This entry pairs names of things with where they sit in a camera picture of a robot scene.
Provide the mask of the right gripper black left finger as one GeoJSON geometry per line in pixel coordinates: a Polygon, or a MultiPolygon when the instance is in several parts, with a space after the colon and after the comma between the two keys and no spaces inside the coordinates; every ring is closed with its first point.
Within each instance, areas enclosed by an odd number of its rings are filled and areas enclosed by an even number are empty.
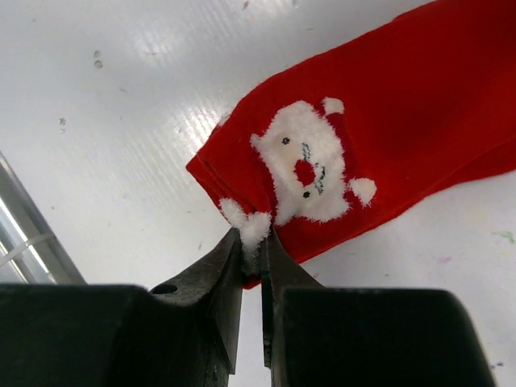
{"type": "Polygon", "coordinates": [[[242,244],[146,290],[134,285],[3,285],[4,386],[225,386],[235,372],[242,244]]]}

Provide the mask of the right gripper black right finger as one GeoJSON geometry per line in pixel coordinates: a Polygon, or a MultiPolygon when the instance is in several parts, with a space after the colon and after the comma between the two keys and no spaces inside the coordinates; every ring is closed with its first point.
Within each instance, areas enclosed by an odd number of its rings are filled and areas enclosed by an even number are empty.
{"type": "Polygon", "coordinates": [[[260,263],[273,385],[494,385],[472,320],[452,293],[326,287],[275,234],[261,243],[260,263]]]}

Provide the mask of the red santa sock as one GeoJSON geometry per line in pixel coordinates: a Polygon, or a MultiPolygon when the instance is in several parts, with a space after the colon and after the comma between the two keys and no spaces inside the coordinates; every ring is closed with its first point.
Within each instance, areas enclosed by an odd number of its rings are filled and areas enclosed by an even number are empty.
{"type": "Polygon", "coordinates": [[[239,230],[305,262],[515,168],[515,4],[433,1],[258,85],[187,164],[239,230]]]}

